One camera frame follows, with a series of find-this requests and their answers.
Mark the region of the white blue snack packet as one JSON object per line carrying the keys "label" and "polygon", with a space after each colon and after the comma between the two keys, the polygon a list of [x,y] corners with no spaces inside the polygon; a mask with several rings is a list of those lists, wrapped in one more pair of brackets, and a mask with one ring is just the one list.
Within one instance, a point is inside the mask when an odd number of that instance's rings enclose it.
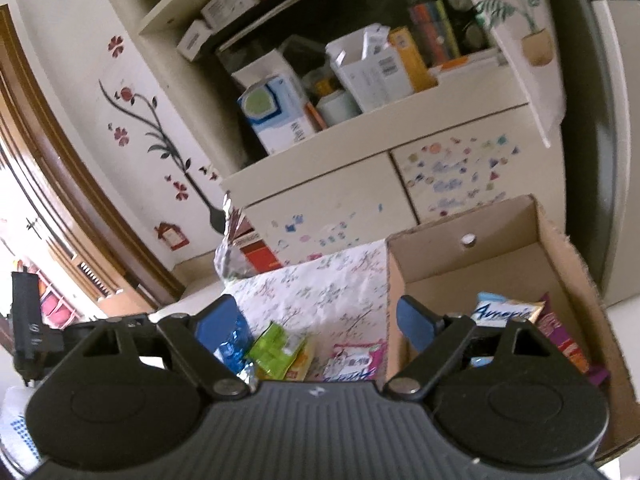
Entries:
{"label": "white blue snack packet", "polygon": [[[527,321],[535,323],[542,310],[543,301],[524,302],[490,292],[479,292],[471,318],[478,327],[502,330],[511,318],[526,318]],[[478,342],[471,351],[469,367],[479,368],[490,364],[495,359],[499,342],[499,333],[492,333]]]}

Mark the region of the open white cardboard box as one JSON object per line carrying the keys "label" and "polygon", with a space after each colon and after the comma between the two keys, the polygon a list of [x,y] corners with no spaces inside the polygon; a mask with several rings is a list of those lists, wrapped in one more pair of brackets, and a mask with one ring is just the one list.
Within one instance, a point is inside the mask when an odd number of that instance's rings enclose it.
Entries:
{"label": "open white cardboard box", "polygon": [[326,45],[332,70],[363,113],[414,93],[389,33],[387,26],[371,24]]}

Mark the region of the white blue product box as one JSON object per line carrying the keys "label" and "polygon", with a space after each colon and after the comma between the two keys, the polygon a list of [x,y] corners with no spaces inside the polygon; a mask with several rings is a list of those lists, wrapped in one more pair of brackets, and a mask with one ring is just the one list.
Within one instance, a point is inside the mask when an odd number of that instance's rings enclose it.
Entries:
{"label": "white blue product box", "polygon": [[269,155],[284,152],[319,131],[306,93],[288,74],[256,82],[238,104]]}

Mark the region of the red cardboard gift box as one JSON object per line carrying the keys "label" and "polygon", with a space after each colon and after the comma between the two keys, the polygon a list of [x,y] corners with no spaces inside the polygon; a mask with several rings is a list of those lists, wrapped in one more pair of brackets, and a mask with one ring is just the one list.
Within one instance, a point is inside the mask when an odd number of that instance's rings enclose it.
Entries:
{"label": "red cardboard gift box", "polygon": [[277,256],[246,217],[241,219],[231,240],[258,274],[282,268]]}

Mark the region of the floral tablecloth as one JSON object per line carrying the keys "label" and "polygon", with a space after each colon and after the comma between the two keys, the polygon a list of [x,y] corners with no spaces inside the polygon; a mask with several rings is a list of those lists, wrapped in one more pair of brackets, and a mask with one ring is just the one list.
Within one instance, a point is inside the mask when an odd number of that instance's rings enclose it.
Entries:
{"label": "floral tablecloth", "polygon": [[323,382],[322,372],[336,344],[384,341],[387,365],[388,269],[386,244],[379,240],[236,281],[227,286],[254,336],[271,322],[316,343],[308,382]]}

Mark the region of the pink white snack packet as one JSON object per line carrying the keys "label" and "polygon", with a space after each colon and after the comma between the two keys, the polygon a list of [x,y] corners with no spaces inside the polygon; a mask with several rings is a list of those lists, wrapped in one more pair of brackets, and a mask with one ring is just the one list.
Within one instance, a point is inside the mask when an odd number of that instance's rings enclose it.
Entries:
{"label": "pink white snack packet", "polygon": [[375,380],[386,355],[384,341],[368,344],[336,344],[322,372],[324,382]]}

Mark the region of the blue foil snack bag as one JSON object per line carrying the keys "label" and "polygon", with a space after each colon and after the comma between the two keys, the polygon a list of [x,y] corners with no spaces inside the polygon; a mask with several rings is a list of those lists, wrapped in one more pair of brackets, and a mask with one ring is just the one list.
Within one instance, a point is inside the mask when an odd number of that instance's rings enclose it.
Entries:
{"label": "blue foil snack bag", "polygon": [[235,326],[228,338],[214,352],[214,356],[234,374],[242,372],[246,365],[246,355],[254,344],[250,326],[242,313],[238,315]]}

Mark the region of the green snack packet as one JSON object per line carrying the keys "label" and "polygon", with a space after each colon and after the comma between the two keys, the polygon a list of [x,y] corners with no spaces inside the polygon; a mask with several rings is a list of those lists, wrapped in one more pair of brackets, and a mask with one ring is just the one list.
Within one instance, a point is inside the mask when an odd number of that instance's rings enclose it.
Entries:
{"label": "green snack packet", "polygon": [[282,325],[271,322],[255,340],[248,357],[268,378],[282,380],[305,342],[304,335],[290,333]]}

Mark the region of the clear plastic bag with flowers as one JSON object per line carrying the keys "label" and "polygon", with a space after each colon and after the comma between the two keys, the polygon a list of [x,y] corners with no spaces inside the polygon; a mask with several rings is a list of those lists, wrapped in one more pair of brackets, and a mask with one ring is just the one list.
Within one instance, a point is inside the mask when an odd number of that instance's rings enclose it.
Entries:
{"label": "clear plastic bag with flowers", "polygon": [[234,244],[245,218],[244,212],[233,205],[229,193],[224,196],[222,211],[224,212],[224,235],[215,250],[213,260],[218,278],[224,284],[252,278],[257,274],[254,266],[242,250]]}

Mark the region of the wooden door frame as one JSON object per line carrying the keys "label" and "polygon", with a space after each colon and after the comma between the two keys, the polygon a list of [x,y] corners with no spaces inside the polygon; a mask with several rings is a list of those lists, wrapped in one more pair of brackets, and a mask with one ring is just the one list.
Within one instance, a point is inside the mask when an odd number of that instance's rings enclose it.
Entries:
{"label": "wooden door frame", "polygon": [[184,292],[100,188],[54,116],[1,7],[1,162],[50,237],[47,252],[107,314],[153,312]]}

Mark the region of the cream cabinet with stickers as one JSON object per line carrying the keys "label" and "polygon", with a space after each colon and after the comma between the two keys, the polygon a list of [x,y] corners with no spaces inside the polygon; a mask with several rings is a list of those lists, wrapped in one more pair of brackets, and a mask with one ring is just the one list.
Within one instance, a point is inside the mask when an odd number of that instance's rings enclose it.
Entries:
{"label": "cream cabinet with stickers", "polygon": [[339,252],[493,200],[536,197],[566,222],[561,136],[542,136],[510,66],[475,65],[259,158],[218,60],[177,50],[205,0],[108,0],[224,192],[285,263]]}

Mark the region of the yellow white snack packet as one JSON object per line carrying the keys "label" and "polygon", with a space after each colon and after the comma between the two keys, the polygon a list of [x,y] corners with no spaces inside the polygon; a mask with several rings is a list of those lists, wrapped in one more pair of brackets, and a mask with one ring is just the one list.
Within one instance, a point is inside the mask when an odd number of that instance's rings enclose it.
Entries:
{"label": "yellow white snack packet", "polygon": [[312,338],[307,338],[303,347],[297,353],[296,359],[288,369],[285,379],[288,382],[303,382],[314,362],[316,343]]}

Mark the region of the purple snack packet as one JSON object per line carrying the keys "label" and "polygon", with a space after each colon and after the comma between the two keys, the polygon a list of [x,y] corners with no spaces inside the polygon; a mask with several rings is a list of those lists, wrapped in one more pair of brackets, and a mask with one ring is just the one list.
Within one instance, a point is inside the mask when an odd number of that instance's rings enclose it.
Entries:
{"label": "purple snack packet", "polygon": [[592,364],[582,351],[576,340],[570,336],[566,327],[561,323],[551,307],[548,292],[541,297],[544,303],[536,326],[558,348],[562,355],[572,362],[576,368],[597,387],[600,387],[610,377],[608,370],[602,365]]}

